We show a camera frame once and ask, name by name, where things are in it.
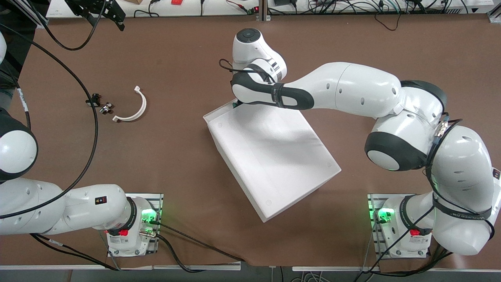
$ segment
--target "white box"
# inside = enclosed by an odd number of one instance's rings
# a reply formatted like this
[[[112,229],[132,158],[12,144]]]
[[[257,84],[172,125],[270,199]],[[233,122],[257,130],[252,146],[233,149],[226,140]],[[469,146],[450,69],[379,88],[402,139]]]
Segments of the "white box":
[[[263,222],[341,171],[300,111],[232,102],[203,118]]]

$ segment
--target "brown tabletop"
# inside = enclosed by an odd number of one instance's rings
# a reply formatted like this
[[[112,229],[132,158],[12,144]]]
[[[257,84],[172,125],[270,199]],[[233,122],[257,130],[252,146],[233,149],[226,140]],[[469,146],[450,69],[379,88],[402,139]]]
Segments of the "brown tabletop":
[[[396,17],[381,16],[388,25]],[[84,20],[51,20],[64,44],[77,46],[90,25]],[[91,93],[113,103],[119,116],[140,106],[133,89],[148,100],[140,120],[115,123],[99,115],[94,161],[78,187],[115,183],[126,192],[164,193],[162,222],[240,256],[252,265],[360,266],[370,234],[367,193],[430,191],[420,171],[388,172],[372,164],[364,143],[374,120],[334,110],[304,116],[343,171],[317,191],[262,223],[219,155],[202,116],[233,99],[230,74],[219,68],[231,59],[233,37],[258,28],[289,68],[285,82],[327,62],[365,64],[400,79],[420,79],[448,95],[451,118],[476,130],[501,167],[501,26],[486,15],[402,16],[396,32],[373,16],[127,19],[124,32],[110,21],[99,24],[84,49],[58,47],[44,30],[35,41],[65,62]],[[21,74],[40,152],[27,178],[62,188],[83,168],[92,144],[93,118],[85,94],[51,58],[31,48]],[[24,120],[17,99],[10,110]],[[231,262],[211,250],[166,235],[185,264]],[[52,236],[105,259],[97,231]],[[0,264],[86,264],[49,250],[28,235],[0,237]],[[374,260],[373,247],[369,263]],[[501,235],[473,257],[453,255],[441,267],[501,269]],[[390,263],[402,268],[422,261]],[[122,267],[175,264],[167,248],[146,257],[120,259]]]

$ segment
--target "screw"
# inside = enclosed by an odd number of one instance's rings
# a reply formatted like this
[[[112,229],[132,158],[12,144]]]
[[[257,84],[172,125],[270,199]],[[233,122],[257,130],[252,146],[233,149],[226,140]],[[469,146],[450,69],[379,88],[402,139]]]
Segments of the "screw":
[[[106,102],[106,104],[99,110],[99,112],[102,114],[107,114],[111,112],[112,107],[113,105],[110,102]]]

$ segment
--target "white curved handle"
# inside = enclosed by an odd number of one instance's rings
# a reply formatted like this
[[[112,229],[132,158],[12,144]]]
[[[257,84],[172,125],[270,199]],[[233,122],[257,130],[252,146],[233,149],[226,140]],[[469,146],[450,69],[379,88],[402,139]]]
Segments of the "white curved handle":
[[[113,117],[113,121],[115,121],[115,122],[118,122],[118,120],[133,121],[133,120],[137,119],[138,117],[140,117],[144,113],[144,110],[146,110],[146,97],[144,97],[143,93],[141,93],[141,88],[139,88],[139,86],[136,86],[134,88],[134,91],[136,91],[136,93],[141,95],[141,97],[143,98],[143,104],[141,105],[141,108],[139,109],[139,111],[137,111],[137,113],[133,114],[130,117],[119,117],[116,115]]]

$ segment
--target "red button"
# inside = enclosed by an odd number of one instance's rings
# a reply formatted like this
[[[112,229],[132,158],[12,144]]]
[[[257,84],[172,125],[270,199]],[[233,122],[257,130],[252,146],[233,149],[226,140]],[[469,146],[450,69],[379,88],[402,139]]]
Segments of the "red button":
[[[419,230],[416,230],[416,229],[411,229],[411,230],[410,230],[410,235],[411,235],[411,236],[419,236],[419,235],[420,235],[420,232],[419,232]]]

